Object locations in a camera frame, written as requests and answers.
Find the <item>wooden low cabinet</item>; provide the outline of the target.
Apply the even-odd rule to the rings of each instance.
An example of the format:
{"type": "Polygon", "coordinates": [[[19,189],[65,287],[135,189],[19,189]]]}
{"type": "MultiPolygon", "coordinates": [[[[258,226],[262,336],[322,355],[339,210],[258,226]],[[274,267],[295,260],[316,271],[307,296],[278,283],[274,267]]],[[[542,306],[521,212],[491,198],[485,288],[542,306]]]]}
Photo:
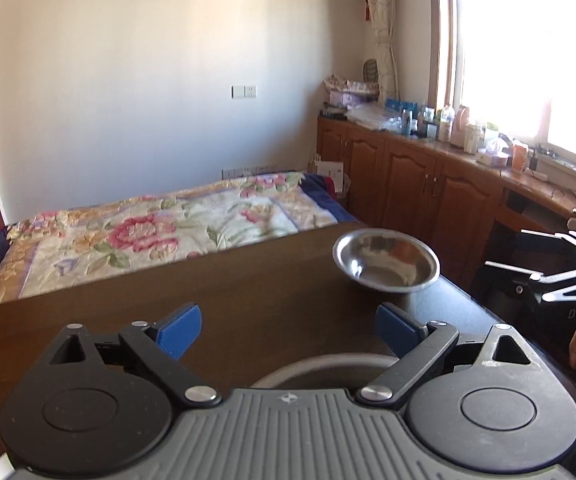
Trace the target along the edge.
{"type": "Polygon", "coordinates": [[[475,271],[504,235],[562,231],[576,211],[576,192],[488,168],[428,139],[320,117],[316,151],[325,162],[341,162],[350,179],[345,207],[351,214],[423,240],[440,258],[445,278],[463,289],[471,289],[475,271]]]}

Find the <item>floral bed quilt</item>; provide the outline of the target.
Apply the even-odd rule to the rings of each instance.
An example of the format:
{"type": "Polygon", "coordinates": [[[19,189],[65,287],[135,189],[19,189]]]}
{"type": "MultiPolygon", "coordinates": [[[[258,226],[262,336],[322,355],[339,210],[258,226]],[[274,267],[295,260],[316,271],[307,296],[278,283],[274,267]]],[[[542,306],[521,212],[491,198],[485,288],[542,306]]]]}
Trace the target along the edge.
{"type": "Polygon", "coordinates": [[[0,304],[353,219],[296,171],[41,212],[0,228],[0,304]]]}

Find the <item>patterned curtain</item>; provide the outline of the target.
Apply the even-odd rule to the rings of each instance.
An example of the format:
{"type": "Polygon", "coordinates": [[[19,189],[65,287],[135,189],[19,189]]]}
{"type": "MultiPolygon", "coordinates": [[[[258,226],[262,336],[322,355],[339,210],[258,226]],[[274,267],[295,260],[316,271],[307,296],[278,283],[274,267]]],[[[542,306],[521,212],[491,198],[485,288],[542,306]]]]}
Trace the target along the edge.
{"type": "Polygon", "coordinates": [[[379,100],[399,99],[399,71],[395,53],[395,0],[367,0],[376,47],[379,100]]]}

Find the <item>bottles on windowsill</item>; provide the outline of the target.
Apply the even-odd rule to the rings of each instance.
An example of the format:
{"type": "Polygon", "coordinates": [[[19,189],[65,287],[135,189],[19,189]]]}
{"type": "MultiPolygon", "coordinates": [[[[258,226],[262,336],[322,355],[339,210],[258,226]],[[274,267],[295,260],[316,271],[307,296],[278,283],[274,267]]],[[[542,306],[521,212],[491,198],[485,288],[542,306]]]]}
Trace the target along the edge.
{"type": "Polygon", "coordinates": [[[408,140],[430,148],[440,148],[458,155],[469,156],[489,168],[511,168],[523,172],[530,166],[530,147],[495,129],[491,124],[480,125],[470,119],[468,107],[460,106],[451,120],[437,124],[425,123],[425,136],[413,131],[408,140]]]}

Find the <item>clutter pile on cabinet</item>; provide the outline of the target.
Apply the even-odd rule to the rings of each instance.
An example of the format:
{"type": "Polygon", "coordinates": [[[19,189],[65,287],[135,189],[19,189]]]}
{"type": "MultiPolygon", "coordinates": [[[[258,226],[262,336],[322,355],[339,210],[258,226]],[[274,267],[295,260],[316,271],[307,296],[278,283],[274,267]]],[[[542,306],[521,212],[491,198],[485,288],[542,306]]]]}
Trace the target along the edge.
{"type": "Polygon", "coordinates": [[[379,103],[377,61],[369,58],[363,66],[363,80],[330,75],[323,81],[325,99],[321,117],[353,122],[373,131],[403,131],[402,114],[389,112],[379,103]]]}

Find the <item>large steel bowl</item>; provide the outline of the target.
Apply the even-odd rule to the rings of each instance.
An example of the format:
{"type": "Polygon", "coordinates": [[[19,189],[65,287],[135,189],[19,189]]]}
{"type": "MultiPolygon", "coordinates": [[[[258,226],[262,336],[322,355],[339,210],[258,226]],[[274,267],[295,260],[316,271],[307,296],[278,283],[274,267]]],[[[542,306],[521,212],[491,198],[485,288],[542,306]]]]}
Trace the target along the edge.
{"type": "Polygon", "coordinates": [[[372,382],[399,359],[376,353],[332,353],[286,365],[252,385],[258,389],[357,390],[372,382]]]}

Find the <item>small steel bowl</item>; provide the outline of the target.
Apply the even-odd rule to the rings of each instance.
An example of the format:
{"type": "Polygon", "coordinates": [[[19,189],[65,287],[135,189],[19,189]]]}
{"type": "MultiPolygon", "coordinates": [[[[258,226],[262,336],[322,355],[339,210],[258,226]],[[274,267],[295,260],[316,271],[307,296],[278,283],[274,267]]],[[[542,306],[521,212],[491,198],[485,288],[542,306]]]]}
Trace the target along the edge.
{"type": "Polygon", "coordinates": [[[340,236],[332,259],[350,280],[388,294],[419,292],[440,277],[440,260],[427,244],[388,229],[358,229],[340,236]]]}

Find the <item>white paper bag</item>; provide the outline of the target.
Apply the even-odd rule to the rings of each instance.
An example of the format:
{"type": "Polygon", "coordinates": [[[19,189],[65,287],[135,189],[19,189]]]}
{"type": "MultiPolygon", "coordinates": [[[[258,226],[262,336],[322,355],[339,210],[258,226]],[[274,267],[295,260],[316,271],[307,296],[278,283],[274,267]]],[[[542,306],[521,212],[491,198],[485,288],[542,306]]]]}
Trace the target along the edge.
{"type": "Polygon", "coordinates": [[[335,194],[340,194],[344,191],[343,162],[328,162],[327,160],[315,159],[309,163],[309,171],[330,179],[335,194]]]}

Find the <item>wall switch plate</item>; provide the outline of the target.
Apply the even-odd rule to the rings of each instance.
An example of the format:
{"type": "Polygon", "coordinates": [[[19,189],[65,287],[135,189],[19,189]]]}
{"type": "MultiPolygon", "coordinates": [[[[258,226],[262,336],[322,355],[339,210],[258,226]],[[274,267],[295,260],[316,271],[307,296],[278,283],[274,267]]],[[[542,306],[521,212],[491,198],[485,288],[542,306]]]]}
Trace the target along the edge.
{"type": "Polygon", "coordinates": [[[233,99],[255,99],[256,98],[256,86],[251,84],[251,86],[246,86],[245,84],[235,84],[231,87],[231,97],[233,99]]]}

